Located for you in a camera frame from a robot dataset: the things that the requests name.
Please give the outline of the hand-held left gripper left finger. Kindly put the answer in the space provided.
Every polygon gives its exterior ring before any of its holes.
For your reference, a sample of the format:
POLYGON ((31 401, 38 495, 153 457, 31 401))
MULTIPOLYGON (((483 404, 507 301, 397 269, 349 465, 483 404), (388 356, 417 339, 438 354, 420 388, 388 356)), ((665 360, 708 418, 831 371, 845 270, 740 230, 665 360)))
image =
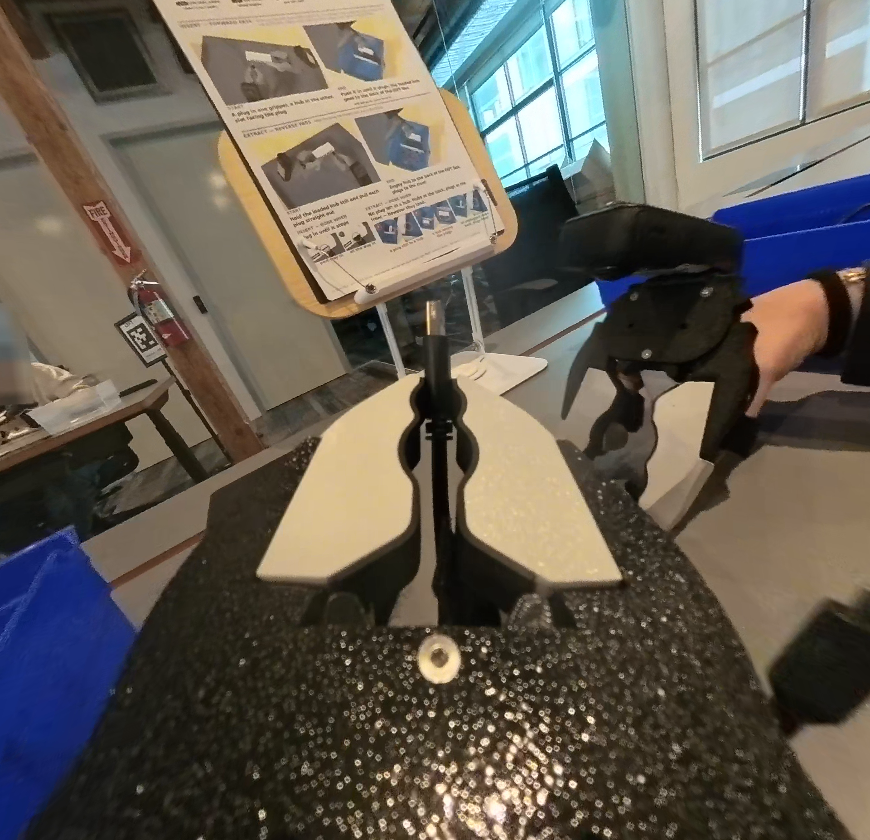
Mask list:
POLYGON ((332 586, 412 542, 419 484, 407 446, 419 436, 424 380, 397 380, 325 430, 258 565, 260 580, 332 586))

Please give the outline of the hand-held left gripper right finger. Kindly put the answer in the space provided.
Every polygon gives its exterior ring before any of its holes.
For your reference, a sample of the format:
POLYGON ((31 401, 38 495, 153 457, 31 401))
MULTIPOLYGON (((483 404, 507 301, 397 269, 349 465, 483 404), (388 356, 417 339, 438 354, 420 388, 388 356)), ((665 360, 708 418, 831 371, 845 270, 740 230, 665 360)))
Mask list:
POLYGON ((615 587, 622 573, 552 433, 477 381, 455 381, 457 528, 522 590, 615 587))

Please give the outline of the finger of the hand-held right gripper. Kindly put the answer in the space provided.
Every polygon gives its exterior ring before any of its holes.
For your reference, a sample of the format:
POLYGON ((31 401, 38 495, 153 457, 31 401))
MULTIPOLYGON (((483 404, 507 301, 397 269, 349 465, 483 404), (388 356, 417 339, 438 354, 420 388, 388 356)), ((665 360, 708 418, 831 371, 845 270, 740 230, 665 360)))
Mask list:
POLYGON ((714 469, 702 453, 714 382, 638 379, 640 427, 628 436, 627 489, 663 530, 685 518, 714 469))
POLYGON ((593 416, 585 454, 597 459, 625 446, 645 418, 644 381, 638 373, 589 372, 585 408, 593 416))

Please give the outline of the blue plastic bin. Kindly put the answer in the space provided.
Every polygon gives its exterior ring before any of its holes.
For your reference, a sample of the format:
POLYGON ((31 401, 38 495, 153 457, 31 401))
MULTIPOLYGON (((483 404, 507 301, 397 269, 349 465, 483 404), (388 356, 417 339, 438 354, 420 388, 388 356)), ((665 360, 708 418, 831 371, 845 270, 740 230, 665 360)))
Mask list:
POLYGON ((23 836, 103 714, 136 640, 72 528, 1 564, 1 837, 23 836))
MULTIPOLYGON (((744 237, 742 277, 750 306, 761 294, 808 280, 811 272, 868 261, 867 176, 726 207, 708 219, 744 237)), ((608 308, 640 280, 600 282, 611 297, 608 308)))

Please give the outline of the person's right forearm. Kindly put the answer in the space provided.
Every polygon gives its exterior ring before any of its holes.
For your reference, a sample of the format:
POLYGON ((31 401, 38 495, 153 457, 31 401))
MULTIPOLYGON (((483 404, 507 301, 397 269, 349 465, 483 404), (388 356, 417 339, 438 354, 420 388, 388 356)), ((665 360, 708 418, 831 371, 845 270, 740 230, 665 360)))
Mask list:
POLYGON ((811 272, 809 280, 822 289, 827 310, 827 331, 820 359, 838 360, 841 380, 869 387, 869 262, 859 267, 811 272))

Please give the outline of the person's right hand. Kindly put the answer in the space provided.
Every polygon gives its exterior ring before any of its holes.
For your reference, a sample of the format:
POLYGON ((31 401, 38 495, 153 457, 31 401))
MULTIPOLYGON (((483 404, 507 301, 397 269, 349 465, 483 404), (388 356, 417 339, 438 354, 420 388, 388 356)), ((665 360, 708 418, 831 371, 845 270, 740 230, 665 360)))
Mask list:
POLYGON ((753 419, 772 387, 826 344, 827 297, 818 281, 801 280, 759 295, 741 321, 756 332, 753 355, 758 384, 745 411, 753 419))

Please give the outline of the clear acrylic board stand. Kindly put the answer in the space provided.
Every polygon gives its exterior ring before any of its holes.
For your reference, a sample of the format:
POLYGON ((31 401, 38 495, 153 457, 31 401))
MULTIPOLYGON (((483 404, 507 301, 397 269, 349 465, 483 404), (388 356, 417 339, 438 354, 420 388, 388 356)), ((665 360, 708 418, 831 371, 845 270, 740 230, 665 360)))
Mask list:
MULTIPOLYGON (((470 350, 464 350, 451 356, 451 376, 455 379, 470 379, 492 393, 503 395, 541 374, 548 365, 544 358, 499 354, 486 350, 479 313, 479 300, 471 267, 462 269, 461 281, 473 340, 470 350)), ((356 299, 360 305, 363 305, 363 297, 366 297, 369 304, 375 306, 381 327, 386 334, 397 379, 403 379, 408 375, 408 372, 400 354, 396 334, 389 320, 386 308, 388 295, 397 296, 399 292, 387 291, 384 288, 377 288, 375 285, 369 284, 357 294, 356 299)))

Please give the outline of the black office chair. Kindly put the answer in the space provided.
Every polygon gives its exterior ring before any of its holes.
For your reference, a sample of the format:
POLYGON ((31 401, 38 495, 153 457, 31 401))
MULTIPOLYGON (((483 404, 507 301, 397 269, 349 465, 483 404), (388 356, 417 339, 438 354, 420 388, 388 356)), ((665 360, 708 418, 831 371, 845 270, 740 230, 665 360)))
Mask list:
POLYGON ((561 296, 581 290, 589 276, 578 271, 560 252, 560 234, 577 214, 575 201, 558 165, 507 189, 517 217, 517 236, 511 249, 515 285, 541 285, 561 296))

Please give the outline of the grey door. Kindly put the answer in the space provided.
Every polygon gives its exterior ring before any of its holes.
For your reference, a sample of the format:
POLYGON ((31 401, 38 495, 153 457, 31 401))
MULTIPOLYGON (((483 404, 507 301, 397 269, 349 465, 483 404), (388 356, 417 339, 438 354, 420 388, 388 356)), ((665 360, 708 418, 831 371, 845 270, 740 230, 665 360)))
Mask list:
POLYGON ((215 125, 112 141, 119 166, 184 275, 206 322, 260 410, 347 374, 332 326, 290 297, 228 182, 215 125))

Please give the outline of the wooden side table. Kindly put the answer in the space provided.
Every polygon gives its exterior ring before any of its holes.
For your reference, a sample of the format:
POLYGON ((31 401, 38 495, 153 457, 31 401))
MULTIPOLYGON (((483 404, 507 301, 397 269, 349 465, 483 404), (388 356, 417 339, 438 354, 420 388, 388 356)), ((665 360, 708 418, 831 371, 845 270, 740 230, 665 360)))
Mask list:
POLYGON ((1 453, 1 472, 4 473, 29 461, 68 447, 71 443, 106 427, 126 424, 140 416, 146 416, 184 472, 190 476, 194 483, 201 483, 209 476, 206 469, 178 430, 170 424, 162 413, 169 399, 169 391, 173 388, 180 389, 182 393, 188 392, 180 382, 173 378, 161 380, 154 385, 142 387, 142 389, 137 389, 121 397, 114 408, 96 413, 85 421, 63 428, 57 434, 51 434, 39 427, 26 434, 23 439, 4 442, 1 453))

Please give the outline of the black and white marker tag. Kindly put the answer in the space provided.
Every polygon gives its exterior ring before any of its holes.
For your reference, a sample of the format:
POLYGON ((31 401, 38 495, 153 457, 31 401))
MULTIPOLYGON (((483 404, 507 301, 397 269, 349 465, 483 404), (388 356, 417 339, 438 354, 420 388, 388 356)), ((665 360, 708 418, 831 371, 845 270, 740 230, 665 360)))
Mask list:
POLYGON ((163 345, 139 313, 130 313, 114 327, 143 366, 152 367, 166 361, 163 345))

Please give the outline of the red fire extinguisher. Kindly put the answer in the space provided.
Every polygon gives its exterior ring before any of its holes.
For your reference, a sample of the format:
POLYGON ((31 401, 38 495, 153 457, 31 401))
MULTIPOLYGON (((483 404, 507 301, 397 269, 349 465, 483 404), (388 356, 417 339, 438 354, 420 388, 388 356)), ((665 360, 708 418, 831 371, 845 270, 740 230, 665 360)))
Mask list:
POLYGON ((163 347, 179 347, 193 340, 183 318, 176 313, 157 280, 138 273, 128 286, 128 297, 163 347))

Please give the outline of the wooden display board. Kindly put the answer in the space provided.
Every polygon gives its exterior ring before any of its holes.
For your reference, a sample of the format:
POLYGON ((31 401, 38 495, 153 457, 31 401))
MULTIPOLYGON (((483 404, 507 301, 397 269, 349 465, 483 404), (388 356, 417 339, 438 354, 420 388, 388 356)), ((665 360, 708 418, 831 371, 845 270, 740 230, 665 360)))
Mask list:
POLYGON ((258 184, 249 173, 245 160, 234 146, 232 137, 223 132, 217 142, 218 159, 229 186, 245 211, 260 245, 264 248, 271 265, 293 302, 304 311, 325 320, 343 320, 372 307, 385 304, 399 295, 422 286, 428 286, 454 272, 469 272, 483 261, 495 258, 514 243, 517 236, 517 216, 506 190, 498 179, 493 162, 484 145, 484 140, 474 126, 473 119, 463 103, 447 90, 440 90, 445 108, 450 114, 470 159, 475 166, 484 188, 490 190, 488 202, 502 220, 503 229, 491 237, 490 247, 467 247, 463 254, 456 252, 447 262, 417 273, 404 281, 402 287, 386 288, 374 295, 367 295, 357 302, 354 295, 345 295, 333 302, 319 302, 313 285, 306 278, 305 270, 295 248, 274 218, 264 200, 258 184))

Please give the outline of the dark blurred object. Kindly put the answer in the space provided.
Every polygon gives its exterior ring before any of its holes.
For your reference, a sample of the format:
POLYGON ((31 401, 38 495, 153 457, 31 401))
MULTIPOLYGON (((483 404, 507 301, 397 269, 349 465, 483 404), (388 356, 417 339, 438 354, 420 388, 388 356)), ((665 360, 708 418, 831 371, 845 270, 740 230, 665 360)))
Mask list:
POLYGON ((869 591, 827 599, 802 623, 767 673, 786 737, 808 725, 838 725, 868 699, 869 591))

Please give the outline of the paned window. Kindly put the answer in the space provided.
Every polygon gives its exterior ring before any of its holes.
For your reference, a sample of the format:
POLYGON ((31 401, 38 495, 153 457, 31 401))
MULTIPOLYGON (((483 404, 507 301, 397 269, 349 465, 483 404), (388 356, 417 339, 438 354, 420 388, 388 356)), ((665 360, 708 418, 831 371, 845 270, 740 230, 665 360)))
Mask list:
POLYGON ((530 24, 463 86, 505 186, 611 152, 593 0, 529 0, 520 17, 530 24))

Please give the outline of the clear plastic box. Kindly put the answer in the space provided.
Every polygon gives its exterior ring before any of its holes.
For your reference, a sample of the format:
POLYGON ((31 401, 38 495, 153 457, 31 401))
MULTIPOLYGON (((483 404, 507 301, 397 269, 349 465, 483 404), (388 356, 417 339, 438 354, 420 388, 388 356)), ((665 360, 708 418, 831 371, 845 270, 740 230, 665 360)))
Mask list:
POLYGON ((25 419, 57 437, 117 410, 121 404, 122 399, 114 383, 105 380, 33 408, 26 413, 25 419))

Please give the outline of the white framed window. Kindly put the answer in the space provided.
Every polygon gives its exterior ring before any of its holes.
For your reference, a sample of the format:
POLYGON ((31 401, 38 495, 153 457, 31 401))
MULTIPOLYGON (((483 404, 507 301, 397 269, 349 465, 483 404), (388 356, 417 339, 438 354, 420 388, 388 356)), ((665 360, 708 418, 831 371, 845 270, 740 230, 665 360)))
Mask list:
POLYGON ((662 0, 680 193, 868 126, 869 0, 662 0))

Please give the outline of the white cloth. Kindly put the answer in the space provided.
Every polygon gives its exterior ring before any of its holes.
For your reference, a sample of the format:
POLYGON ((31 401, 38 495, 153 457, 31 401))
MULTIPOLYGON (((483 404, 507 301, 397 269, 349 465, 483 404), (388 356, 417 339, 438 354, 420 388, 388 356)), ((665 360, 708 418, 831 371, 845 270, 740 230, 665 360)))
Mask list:
POLYGON ((73 393, 95 387, 100 381, 94 376, 81 377, 70 371, 41 362, 31 362, 32 401, 39 406, 65 399, 73 393))

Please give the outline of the white instruction sheet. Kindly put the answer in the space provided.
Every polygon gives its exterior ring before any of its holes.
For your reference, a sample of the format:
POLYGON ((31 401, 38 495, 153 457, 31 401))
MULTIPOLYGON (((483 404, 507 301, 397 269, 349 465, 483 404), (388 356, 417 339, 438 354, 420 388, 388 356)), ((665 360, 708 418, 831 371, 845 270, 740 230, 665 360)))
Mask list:
POLYGON ((319 305, 390 299, 505 231, 392 0, 151 0, 319 305))

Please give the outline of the wooden post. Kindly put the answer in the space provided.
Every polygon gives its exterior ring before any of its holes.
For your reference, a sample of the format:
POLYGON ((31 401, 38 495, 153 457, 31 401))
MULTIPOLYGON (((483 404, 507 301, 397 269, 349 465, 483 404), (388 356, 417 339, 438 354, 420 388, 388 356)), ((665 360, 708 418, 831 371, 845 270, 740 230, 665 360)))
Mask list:
MULTIPOLYGON (((168 285, 150 263, 71 119, 40 76, 34 54, 46 58, 48 51, 16 1, 1 0, 1 92, 11 116, 126 293, 137 297, 140 283, 156 284, 158 297, 167 298, 168 285)), ((199 411, 226 458, 237 464, 264 451, 262 438, 200 339, 180 315, 171 320, 180 331, 162 344, 169 374, 189 394, 190 405, 199 411)))

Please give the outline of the red arrow wall sign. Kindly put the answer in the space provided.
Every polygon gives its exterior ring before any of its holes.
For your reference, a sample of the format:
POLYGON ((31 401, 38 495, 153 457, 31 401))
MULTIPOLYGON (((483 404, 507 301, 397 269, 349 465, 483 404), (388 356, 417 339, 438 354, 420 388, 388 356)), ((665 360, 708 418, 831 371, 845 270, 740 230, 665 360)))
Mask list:
POLYGON ((120 225, 112 209, 105 201, 82 204, 82 212, 88 224, 100 239, 105 250, 123 265, 131 265, 134 261, 134 250, 126 235, 124 226, 120 225))

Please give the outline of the wall air vent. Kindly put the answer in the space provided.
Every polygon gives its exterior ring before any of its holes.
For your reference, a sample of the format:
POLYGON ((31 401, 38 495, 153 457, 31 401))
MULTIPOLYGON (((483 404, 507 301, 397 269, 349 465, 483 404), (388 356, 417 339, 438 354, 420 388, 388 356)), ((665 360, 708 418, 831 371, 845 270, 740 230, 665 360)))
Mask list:
POLYGON ((96 104, 165 93, 142 34, 128 10, 117 7, 51 11, 46 21, 96 104))

